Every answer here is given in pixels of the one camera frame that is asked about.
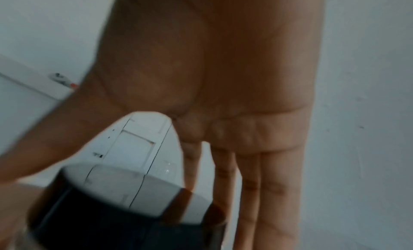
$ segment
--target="hand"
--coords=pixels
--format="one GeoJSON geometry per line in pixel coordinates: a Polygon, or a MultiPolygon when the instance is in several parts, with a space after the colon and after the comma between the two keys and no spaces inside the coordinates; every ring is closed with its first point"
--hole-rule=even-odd
{"type": "Polygon", "coordinates": [[[172,118],[193,189],[201,142],[235,249],[292,250],[323,0],[116,0],[80,88],[0,159],[0,182],[77,152],[133,111],[172,118]]]}

